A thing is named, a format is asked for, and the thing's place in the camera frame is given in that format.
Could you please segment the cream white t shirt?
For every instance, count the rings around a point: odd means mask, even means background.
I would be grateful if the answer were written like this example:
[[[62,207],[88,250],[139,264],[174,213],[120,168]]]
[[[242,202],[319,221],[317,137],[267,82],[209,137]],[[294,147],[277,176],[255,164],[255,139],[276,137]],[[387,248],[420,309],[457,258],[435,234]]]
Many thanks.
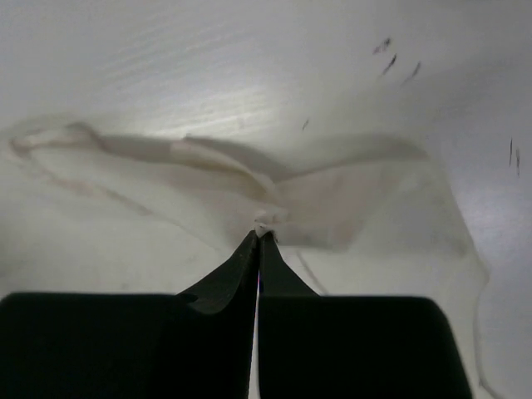
[[[328,294],[413,294],[450,319],[476,398],[478,305],[489,280],[443,172],[416,144],[359,135],[271,176],[208,139],[103,135],[69,123],[1,142],[1,293],[172,293],[248,233]]]

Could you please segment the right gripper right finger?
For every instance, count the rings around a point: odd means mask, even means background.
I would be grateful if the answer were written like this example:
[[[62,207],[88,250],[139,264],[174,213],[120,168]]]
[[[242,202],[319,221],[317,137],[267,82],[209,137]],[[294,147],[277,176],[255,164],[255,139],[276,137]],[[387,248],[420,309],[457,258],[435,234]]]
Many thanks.
[[[429,298],[320,295],[271,234],[259,272],[261,397],[471,397],[451,326]]]

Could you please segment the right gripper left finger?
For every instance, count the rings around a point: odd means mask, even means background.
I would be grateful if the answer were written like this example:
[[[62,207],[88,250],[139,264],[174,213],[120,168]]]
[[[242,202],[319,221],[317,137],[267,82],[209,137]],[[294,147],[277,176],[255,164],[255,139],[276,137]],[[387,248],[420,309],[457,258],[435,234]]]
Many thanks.
[[[245,398],[259,240],[177,294],[12,293],[4,398]]]

